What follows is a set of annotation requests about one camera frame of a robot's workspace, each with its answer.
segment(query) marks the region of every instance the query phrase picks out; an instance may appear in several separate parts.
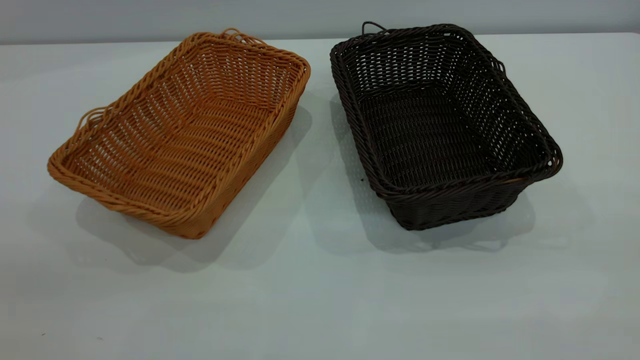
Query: white tabletop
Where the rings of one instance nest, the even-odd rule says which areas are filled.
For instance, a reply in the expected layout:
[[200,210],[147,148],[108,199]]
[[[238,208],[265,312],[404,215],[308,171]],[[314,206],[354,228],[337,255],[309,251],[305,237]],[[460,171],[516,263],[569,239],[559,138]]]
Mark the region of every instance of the white tabletop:
[[478,38],[562,148],[558,175],[497,216],[405,231],[358,160],[339,40],[271,41],[309,61],[307,91],[198,241],[46,171],[176,43],[0,47],[0,357],[637,359],[640,35]]

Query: basket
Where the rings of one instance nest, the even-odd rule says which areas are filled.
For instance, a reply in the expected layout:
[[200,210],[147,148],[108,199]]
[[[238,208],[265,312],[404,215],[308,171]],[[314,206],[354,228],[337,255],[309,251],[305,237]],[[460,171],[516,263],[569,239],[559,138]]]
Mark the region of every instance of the basket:
[[467,30],[390,29],[331,51],[371,188],[405,229],[504,211],[556,174],[560,148]]
[[196,33],[83,116],[47,168],[111,210],[201,238],[284,135],[309,75],[236,29]]

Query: white wall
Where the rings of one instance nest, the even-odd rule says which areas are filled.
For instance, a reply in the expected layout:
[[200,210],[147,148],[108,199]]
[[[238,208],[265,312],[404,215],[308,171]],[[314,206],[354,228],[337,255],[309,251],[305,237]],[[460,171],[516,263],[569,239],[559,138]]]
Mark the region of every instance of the white wall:
[[364,20],[474,33],[640,31],[640,0],[0,0],[0,44],[180,40],[228,26],[262,38],[350,37]]

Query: woven basket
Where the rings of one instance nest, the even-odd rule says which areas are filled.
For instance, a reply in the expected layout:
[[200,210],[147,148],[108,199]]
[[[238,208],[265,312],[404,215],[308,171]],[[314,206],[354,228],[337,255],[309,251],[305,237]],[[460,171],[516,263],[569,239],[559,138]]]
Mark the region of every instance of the woven basket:
[[560,170],[560,148],[467,30],[365,24],[332,49],[333,78],[371,188],[405,229],[499,213]]
[[196,33],[83,116],[49,173],[111,210],[200,238],[280,141],[309,75],[302,57],[235,29]]

